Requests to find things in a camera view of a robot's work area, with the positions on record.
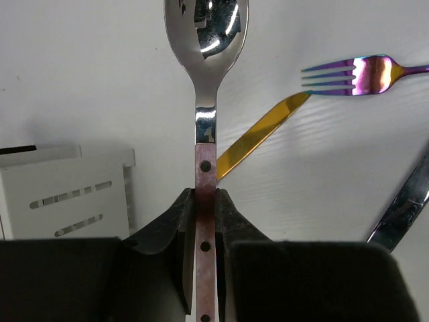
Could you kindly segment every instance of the white surface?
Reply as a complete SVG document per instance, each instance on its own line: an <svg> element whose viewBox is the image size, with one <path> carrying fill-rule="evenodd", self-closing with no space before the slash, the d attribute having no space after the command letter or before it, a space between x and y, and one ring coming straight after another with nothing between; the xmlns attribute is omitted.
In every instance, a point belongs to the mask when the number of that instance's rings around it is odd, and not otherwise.
<svg viewBox="0 0 429 322"><path fill-rule="evenodd" d="M362 54L429 63L427 0L250 0L243 52L219 90L219 153L300 69ZM0 146L135 148L137 225L192 186L194 93L162 0L0 1ZM429 140L429 78L378 97L312 97L220 186L276 239L362 240ZM394 252L429 320L429 210Z"/></svg>
<svg viewBox="0 0 429 322"><path fill-rule="evenodd" d="M128 237L123 167L134 164L127 150L0 168L4 238Z"/></svg>

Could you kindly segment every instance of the stainless steel utensil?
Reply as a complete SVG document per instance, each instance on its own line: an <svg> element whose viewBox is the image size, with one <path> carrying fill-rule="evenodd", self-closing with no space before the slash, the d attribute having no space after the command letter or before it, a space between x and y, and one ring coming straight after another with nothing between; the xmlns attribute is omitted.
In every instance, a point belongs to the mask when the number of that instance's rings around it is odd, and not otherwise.
<svg viewBox="0 0 429 322"><path fill-rule="evenodd" d="M392 252L429 201L429 148L368 238Z"/></svg>
<svg viewBox="0 0 429 322"><path fill-rule="evenodd" d="M216 99L246 38L248 0L164 0L170 45L195 87L196 314L215 320Z"/></svg>
<svg viewBox="0 0 429 322"><path fill-rule="evenodd" d="M387 55L373 55L331 62L302 72L322 72L302 77L306 82L303 86L313 88L309 94L361 96L384 93L404 76L429 72L429 65L404 67Z"/></svg>

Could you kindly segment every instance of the silver knife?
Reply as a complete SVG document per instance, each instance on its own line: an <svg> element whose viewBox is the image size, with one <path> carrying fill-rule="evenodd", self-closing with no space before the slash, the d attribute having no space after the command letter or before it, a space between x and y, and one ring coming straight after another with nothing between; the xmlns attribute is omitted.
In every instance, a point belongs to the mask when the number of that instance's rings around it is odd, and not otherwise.
<svg viewBox="0 0 429 322"><path fill-rule="evenodd" d="M368 237L392 252L429 200L429 148Z"/></svg>

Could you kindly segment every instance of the iridescent fork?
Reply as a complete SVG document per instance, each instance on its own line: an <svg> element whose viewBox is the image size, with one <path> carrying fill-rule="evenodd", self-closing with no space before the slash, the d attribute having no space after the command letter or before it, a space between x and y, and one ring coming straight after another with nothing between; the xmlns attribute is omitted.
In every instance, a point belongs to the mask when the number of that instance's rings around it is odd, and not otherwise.
<svg viewBox="0 0 429 322"><path fill-rule="evenodd" d="M302 70L323 72L304 76L309 94L359 96L386 92L404 76L429 72L429 65L403 67L386 55L362 56Z"/></svg>

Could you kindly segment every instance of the cutlery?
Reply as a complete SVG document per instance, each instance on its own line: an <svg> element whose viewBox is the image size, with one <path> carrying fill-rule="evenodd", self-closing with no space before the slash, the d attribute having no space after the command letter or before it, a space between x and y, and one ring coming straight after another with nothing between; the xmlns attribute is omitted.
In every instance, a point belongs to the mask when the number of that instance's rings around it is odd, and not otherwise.
<svg viewBox="0 0 429 322"><path fill-rule="evenodd" d="M243 48L248 0L164 0L168 40L195 88L196 319L215 321L216 99Z"/></svg>
<svg viewBox="0 0 429 322"><path fill-rule="evenodd" d="M404 67L389 56L374 55L339 60L302 72L322 72L302 77L303 87L312 87L310 94L360 96L384 93L404 76L429 72L429 65Z"/></svg>
<svg viewBox="0 0 429 322"><path fill-rule="evenodd" d="M392 252L411 228L428 200L429 148L424 152L417 167L393 199L367 241L382 245Z"/></svg>
<svg viewBox="0 0 429 322"><path fill-rule="evenodd" d="M247 130L232 146L217 159L219 181L264 142L285 120L287 120L310 94L301 92L289 96L270 109L258 122Z"/></svg>

